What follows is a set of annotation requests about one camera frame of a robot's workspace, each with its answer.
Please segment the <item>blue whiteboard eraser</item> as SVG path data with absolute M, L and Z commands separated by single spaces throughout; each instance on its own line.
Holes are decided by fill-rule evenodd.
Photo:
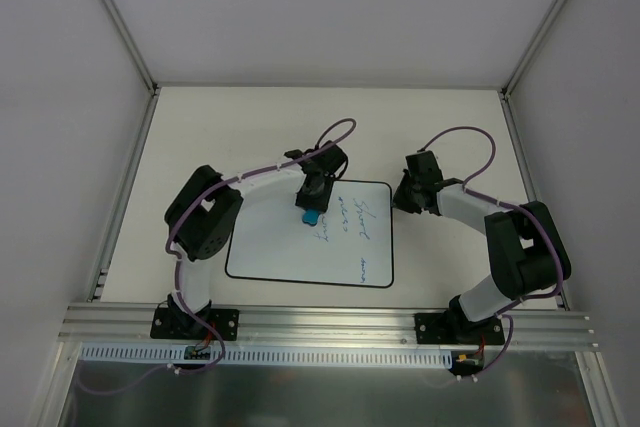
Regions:
M 318 224 L 321 213 L 317 210 L 308 209 L 305 210 L 302 215 L 302 222 L 305 225 L 316 226 Z

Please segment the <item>white whiteboard black rim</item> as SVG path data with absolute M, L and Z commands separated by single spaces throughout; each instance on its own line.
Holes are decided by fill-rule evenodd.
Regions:
M 314 226 L 295 193 L 248 196 L 225 265 L 232 278 L 388 288 L 394 281 L 391 187 L 339 181 Z

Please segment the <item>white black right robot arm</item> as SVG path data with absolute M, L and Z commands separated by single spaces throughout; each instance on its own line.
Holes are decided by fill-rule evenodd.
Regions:
M 490 273 L 454 297 L 447 331 L 459 343 L 480 335 L 483 323 L 531 299 L 553 297 L 572 274 L 572 265 L 546 204 L 513 204 L 468 188 L 440 174 L 403 171 L 393 206 L 460 222 L 486 239 Z

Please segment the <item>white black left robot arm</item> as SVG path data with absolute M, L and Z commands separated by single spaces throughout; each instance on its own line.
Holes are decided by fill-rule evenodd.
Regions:
M 241 209 L 251 200 L 291 194 L 301 221 L 315 226 L 328 210 L 340 169 L 321 161 L 286 161 L 228 178 L 208 165 L 196 169 L 164 215 L 166 251 L 176 258 L 173 325 L 183 336 L 196 338 L 207 329 L 210 270 L 204 262 L 226 245 Z

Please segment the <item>shiny metal front panel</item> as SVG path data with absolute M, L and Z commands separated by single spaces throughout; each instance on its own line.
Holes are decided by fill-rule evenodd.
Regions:
M 508 354 L 478 381 L 446 371 L 220 366 L 156 373 L 115 396 L 74 388 L 63 426 L 591 426 L 573 357 Z

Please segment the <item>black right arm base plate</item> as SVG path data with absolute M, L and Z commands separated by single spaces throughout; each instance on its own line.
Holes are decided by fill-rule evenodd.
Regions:
M 453 313 L 416 313 L 416 341 L 420 345 L 488 345 L 505 343 L 502 323 L 496 317 L 480 322 L 459 319 Z

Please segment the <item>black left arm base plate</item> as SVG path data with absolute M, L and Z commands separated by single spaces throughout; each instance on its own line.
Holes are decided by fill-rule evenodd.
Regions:
M 216 337 L 203 323 L 213 328 L 224 341 L 237 339 L 240 312 L 236 309 L 206 306 L 197 313 L 200 322 L 180 309 L 179 306 L 159 305 L 153 315 L 149 336 L 161 340 L 204 340 Z

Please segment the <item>aluminium front rail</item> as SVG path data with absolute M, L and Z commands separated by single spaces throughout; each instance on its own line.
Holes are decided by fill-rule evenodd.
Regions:
M 59 330 L 60 341 L 149 342 L 150 303 L 72 303 Z M 511 347 L 522 351 L 600 350 L 590 317 L 579 311 L 511 312 Z M 248 306 L 239 309 L 239 344 L 348 348 L 413 348 L 411 309 L 351 309 Z

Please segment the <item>aluminium right corner post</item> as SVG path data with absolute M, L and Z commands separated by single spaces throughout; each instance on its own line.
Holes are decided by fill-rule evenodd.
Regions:
M 549 7 L 546 9 L 540 23 L 535 28 L 534 33 L 527 43 L 524 52 L 517 61 L 514 69 L 507 78 L 506 82 L 501 88 L 501 95 L 508 99 L 515 91 L 519 82 L 526 74 L 531 63 L 538 55 L 542 48 L 545 39 L 550 34 L 552 27 L 560 17 L 564 8 L 568 4 L 569 0 L 552 0 Z

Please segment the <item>aluminium corner post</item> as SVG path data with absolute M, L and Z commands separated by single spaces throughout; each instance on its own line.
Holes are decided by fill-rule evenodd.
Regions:
M 517 61 L 514 69 L 507 78 L 506 82 L 501 88 L 501 95 L 508 99 L 515 91 L 519 82 L 526 74 L 531 63 L 538 55 L 542 48 L 545 39 L 550 34 L 552 27 L 560 17 L 564 8 L 568 4 L 569 0 L 552 0 L 549 7 L 546 9 L 540 23 L 535 28 L 534 33 L 527 43 L 524 52 Z
M 111 25 L 115 29 L 115 32 L 132 62 L 142 84 L 144 85 L 145 90 L 151 95 L 154 95 L 158 88 L 158 84 L 153 78 L 153 75 L 151 74 L 151 71 L 148 68 L 147 63 L 145 62 L 115 0 L 99 0 L 99 2 L 109 18 Z

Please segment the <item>aluminium left corner post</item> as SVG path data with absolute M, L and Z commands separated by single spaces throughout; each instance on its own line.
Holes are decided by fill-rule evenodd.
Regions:
M 144 85 L 145 90 L 151 95 L 154 95 L 158 88 L 158 84 L 153 78 L 153 75 L 151 74 L 151 71 L 148 68 L 147 63 L 145 62 L 115 0 L 99 0 L 99 2 L 109 18 L 111 25 L 115 29 L 115 32 L 132 62 L 142 84 Z

